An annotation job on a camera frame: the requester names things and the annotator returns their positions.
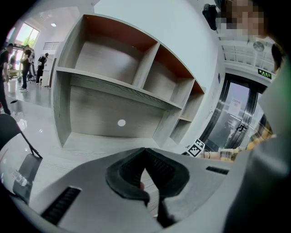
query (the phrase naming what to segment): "doorway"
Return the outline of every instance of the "doorway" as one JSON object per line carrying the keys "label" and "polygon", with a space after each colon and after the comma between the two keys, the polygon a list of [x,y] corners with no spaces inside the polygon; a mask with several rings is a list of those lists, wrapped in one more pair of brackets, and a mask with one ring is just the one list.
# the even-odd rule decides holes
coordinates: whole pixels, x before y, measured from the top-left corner
{"label": "doorway", "polygon": [[247,146],[264,114],[257,100],[265,89],[257,82],[226,74],[214,114],[200,137],[206,150]]}

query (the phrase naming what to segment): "tiled floor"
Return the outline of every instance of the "tiled floor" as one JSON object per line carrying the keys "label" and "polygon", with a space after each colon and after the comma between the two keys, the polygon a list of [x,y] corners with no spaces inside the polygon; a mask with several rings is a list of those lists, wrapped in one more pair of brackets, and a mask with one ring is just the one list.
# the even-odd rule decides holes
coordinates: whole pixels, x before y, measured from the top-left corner
{"label": "tiled floor", "polygon": [[[19,84],[14,80],[6,86],[9,108],[27,139],[43,157],[34,180],[31,201],[48,185],[84,162],[138,147],[159,148],[152,138],[113,138],[78,133],[71,133],[61,148],[55,134],[53,112],[50,108],[50,89],[28,83],[29,92],[20,93],[18,87]],[[19,169],[27,154],[27,144],[24,140],[15,140],[10,141],[9,150],[11,148],[12,155],[7,161],[11,167]],[[176,144],[169,140],[163,149],[174,152]],[[152,213],[155,214],[157,189],[148,174],[143,175],[142,181],[145,190],[154,198],[149,207],[154,209]]]}

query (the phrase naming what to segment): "air vent slot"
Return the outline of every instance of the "air vent slot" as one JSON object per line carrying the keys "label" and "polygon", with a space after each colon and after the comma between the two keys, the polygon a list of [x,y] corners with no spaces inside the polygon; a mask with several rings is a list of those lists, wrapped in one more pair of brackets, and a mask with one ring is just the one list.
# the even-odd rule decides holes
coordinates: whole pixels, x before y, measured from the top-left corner
{"label": "air vent slot", "polygon": [[41,216],[57,225],[80,192],[81,190],[77,188],[67,188]]}
{"label": "air vent slot", "polygon": [[229,172],[229,170],[227,170],[227,169],[223,169],[223,168],[219,168],[219,167],[211,167],[211,166],[208,166],[206,168],[206,170],[211,171],[211,172],[216,172],[216,173],[219,173],[222,175],[227,175]]}

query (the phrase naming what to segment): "exit sign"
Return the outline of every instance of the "exit sign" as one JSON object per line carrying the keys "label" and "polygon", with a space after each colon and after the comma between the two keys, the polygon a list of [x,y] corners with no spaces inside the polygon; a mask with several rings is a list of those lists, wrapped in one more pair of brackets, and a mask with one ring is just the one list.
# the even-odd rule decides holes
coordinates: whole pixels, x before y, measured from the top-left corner
{"label": "exit sign", "polygon": [[269,72],[262,71],[262,70],[258,69],[258,73],[259,73],[259,75],[262,75],[262,76],[264,76],[266,78],[272,79],[272,74],[269,73]]}

